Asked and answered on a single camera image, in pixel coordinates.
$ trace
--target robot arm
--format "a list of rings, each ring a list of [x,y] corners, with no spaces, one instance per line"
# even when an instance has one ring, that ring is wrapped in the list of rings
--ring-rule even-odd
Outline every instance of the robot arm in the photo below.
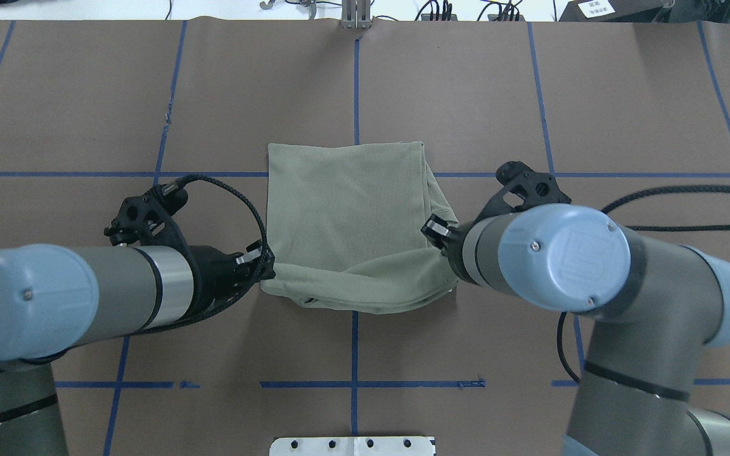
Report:
[[[563,454],[730,454],[730,417],[687,407],[703,347],[730,343],[730,263],[564,204],[519,162],[497,175],[475,222],[422,231],[462,280],[596,321]]]
[[[67,455],[50,361],[93,341],[211,317],[274,276],[260,217],[234,189],[261,240],[229,255],[185,242],[172,216],[197,178],[212,182],[190,176],[124,200],[105,229],[111,248],[0,250],[0,456]]]

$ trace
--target silver metal ring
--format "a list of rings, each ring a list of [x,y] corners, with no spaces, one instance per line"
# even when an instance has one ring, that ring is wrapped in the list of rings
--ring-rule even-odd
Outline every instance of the silver metal ring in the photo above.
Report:
[[[170,246],[138,246],[136,249],[144,251],[151,258],[162,282],[159,312],[146,328],[179,320],[188,311],[193,300],[191,265],[188,265],[182,254]]]
[[[475,225],[472,226],[472,229],[466,233],[466,239],[464,239],[464,245],[463,248],[461,248],[461,258],[463,258],[466,271],[469,272],[469,277],[472,277],[472,280],[474,280],[479,286],[485,286],[485,288],[492,288],[492,286],[483,279],[482,275],[480,275],[476,251],[478,248],[478,240],[480,239],[481,233],[483,233],[483,229],[486,228],[486,225],[489,225],[489,223],[491,223],[494,219],[495,217],[489,217],[475,223]]]

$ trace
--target metal stand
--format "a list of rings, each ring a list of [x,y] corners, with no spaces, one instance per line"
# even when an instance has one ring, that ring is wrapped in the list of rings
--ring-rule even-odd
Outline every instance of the metal stand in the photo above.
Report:
[[[342,28],[370,29],[371,0],[342,0]]]

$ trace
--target metal bracket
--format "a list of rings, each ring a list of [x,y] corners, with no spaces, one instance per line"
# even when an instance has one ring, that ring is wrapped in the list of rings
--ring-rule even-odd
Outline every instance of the metal bracket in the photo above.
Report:
[[[342,28],[370,29],[371,0],[342,0]]]
[[[368,438],[279,438],[269,447],[269,456],[435,456],[435,438],[425,436],[379,436]]]

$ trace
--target green cloth bag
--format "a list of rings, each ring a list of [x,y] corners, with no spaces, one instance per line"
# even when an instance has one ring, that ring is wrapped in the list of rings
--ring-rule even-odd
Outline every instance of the green cloth bag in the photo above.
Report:
[[[306,308],[396,314],[458,278],[419,231],[431,213],[457,222],[422,142],[319,148],[269,145],[270,295]]]

